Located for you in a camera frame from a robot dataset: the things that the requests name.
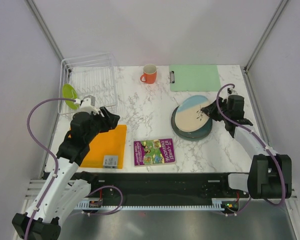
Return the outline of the green rimmed grey plate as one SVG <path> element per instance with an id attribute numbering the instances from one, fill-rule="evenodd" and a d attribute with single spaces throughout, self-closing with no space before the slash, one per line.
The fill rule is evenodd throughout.
<path id="1" fill-rule="evenodd" d="M 202 128 L 210 118 L 202 108 L 211 103 L 204 95 L 193 95 L 179 105 L 175 112 L 175 125 L 183 132 L 194 132 Z"/>

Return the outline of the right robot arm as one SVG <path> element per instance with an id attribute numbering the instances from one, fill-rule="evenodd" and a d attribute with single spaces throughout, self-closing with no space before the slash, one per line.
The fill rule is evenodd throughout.
<path id="1" fill-rule="evenodd" d="M 225 197 L 240 190 L 253 199 L 288 199 L 292 195 L 292 160 L 286 154 L 271 150 L 256 134 L 252 122 L 244 117 L 244 100 L 240 95 L 218 97 L 201 108 L 212 120 L 223 121 L 231 137 L 252 159 L 248 173 L 230 173 L 228 179 L 219 184 L 219 191 Z"/>

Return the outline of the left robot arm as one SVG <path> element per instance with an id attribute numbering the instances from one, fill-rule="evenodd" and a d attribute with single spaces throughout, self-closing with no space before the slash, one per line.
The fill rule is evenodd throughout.
<path id="1" fill-rule="evenodd" d="M 70 129 L 56 154 L 54 169 L 50 172 L 39 194 L 25 213 L 16 213 L 12 225 L 23 240 L 56 240 L 61 226 L 75 206 L 85 197 L 94 197 L 100 191 L 96 175 L 83 171 L 65 191 L 69 180 L 90 151 L 90 143 L 101 133 L 114 130 L 120 116 L 104 106 L 90 112 L 73 115 Z"/>

